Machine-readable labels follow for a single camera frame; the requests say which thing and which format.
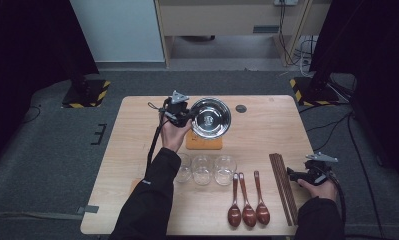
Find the power strip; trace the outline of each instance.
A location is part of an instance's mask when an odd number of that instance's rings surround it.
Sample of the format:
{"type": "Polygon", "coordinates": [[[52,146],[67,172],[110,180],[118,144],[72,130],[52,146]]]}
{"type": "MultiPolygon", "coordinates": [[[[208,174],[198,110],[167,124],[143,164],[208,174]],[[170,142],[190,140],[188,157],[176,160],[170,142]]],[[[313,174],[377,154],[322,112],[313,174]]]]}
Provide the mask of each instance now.
{"type": "Polygon", "coordinates": [[[286,5],[286,6],[295,6],[298,5],[299,0],[274,0],[274,5],[276,6],[281,6],[281,5],[286,5]]]}

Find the black sleeve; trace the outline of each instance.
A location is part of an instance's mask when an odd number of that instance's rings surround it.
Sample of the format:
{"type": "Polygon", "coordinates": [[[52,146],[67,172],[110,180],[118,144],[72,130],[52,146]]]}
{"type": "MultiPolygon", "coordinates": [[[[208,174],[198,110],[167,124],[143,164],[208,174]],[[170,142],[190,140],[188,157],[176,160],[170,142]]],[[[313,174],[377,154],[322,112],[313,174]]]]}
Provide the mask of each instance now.
{"type": "Polygon", "coordinates": [[[345,228],[336,203],[319,197],[308,200],[298,214],[295,240],[343,240],[345,228]]]}
{"type": "Polygon", "coordinates": [[[121,209],[109,239],[165,239],[181,159],[161,148],[121,209]]]}

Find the gray carpet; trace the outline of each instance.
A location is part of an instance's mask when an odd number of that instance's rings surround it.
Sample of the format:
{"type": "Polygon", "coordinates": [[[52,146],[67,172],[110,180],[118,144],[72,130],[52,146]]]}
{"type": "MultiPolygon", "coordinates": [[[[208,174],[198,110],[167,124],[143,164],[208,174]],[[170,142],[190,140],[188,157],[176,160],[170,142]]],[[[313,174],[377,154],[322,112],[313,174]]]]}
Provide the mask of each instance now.
{"type": "MultiPolygon", "coordinates": [[[[111,81],[100,107],[65,109],[61,101],[70,86],[64,81],[32,98],[19,130],[0,159],[0,213],[40,212],[80,216],[86,206],[122,99],[129,95],[291,95],[298,72],[262,71],[132,71],[103,72],[111,81]],[[107,124],[100,145],[95,132],[107,124]]],[[[298,110],[307,107],[298,106],[298,110]]],[[[319,107],[301,113],[306,129],[335,122],[351,112],[349,105],[319,107]]],[[[333,125],[308,133],[314,149],[339,158],[332,164],[345,193],[347,234],[380,236],[369,188],[348,132],[347,118],[330,135],[333,125]]],[[[399,239],[399,177],[378,165],[360,125],[350,119],[387,238],[399,239]]],[[[81,220],[0,219],[0,239],[95,239],[83,235],[81,220]]]]}

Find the wooden coaster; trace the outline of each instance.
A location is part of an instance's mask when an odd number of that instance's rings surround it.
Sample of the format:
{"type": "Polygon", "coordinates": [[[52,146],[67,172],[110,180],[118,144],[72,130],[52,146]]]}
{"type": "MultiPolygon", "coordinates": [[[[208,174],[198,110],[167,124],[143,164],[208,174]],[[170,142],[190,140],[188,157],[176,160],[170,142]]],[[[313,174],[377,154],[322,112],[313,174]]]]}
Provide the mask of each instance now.
{"type": "Polygon", "coordinates": [[[189,150],[219,150],[223,148],[223,138],[203,139],[189,130],[186,134],[186,148],[189,150]]]}

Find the hazard stripe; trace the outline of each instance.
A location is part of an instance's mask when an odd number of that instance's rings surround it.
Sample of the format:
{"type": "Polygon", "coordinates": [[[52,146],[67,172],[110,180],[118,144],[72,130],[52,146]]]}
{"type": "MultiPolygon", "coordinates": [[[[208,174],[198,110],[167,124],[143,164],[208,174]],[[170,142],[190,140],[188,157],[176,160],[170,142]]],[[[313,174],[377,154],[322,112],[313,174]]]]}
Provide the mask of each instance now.
{"type": "Polygon", "coordinates": [[[95,102],[90,102],[90,103],[87,103],[87,104],[73,102],[73,103],[69,103],[69,104],[64,104],[62,107],[64,107],[64,108],[98,107],[98,106],[100,106],[100,104],[102,104],[102,101],[105,98],[105,95],[106,95],[106,93],[108,91],[108,88],[109,88],[110,84],[111,84],[110,81],[105,81],[103,83],[101,92],[97,96],[97,100],[95,102]]]}
{"type": "Polygon", "coordinates": [[[295,79],[290,80],[290,86],[292,86],[293,92],[295,93],[296,101],[299,106],[325,106],[325,105],[338,105],[337,101],[304,101],[302,99],[301,91],[298,88],[298,85],[295,79]]]}

